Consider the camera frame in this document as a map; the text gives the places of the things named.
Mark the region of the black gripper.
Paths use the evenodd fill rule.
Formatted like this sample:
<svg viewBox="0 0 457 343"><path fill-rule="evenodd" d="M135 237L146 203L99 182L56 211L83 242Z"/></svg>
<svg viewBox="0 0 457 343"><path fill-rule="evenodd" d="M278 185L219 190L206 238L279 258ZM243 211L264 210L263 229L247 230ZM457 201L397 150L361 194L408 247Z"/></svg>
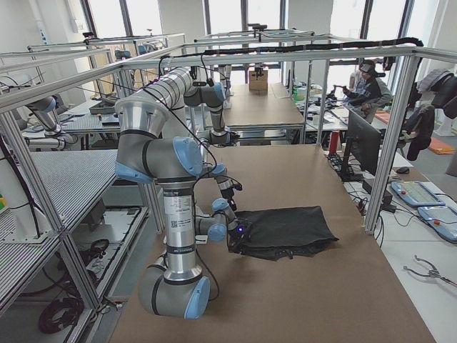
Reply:
<svg viewBox="0 0 457 343"><path fill-rule="evenodd" d="M228 231L228 251L240 252L241 246L251 241L252 222L245 219L236 219Z"/></svg>
<svg viewBox="0 0 457 343"><path fill-rule="evenodd" d="M241 191L243 189L242 184L228 180L220 183L220 192L222 197L229 203L230 208L234 211L237 209L237 205L233 199L234 191Z"/></svg>

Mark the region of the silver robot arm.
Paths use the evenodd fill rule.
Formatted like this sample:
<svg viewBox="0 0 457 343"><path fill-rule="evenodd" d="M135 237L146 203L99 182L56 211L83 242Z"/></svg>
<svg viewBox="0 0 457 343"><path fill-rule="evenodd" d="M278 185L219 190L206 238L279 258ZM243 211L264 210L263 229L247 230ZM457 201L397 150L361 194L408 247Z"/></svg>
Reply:
<svg viewBox="0 0 457 343"><path fill-rule="evenodd" d="M197 262L196 237L219 242L243 231L233 200L241 185L223 164L207 165L201 155L204 147L230 141L224 100L222 85L178 67L116 102L116 175L163 190L166 248L139 283L140 303L152 314L198 319L210 281Z"/></svg>
<svg viewBox="0 0 457 343"><path fill-rule="evenodd" d="M185 105L196 107L205 104L211 115L212 128L200 132L198 134L199 140L204 147L230 144L236 135L226 128L224 121L223 111L226 90L223 84L214 82L209 77L206 77L205 81L200 81L196 66L191 67L190 76L192 78L192 87L184 94ZM241 191L242 185L228 176L227 168L222 163L216 162L214 166L204 167L200 178L214 178L222 197L228 202L232 210L237 210L233 199L234 189Z"/></svg>

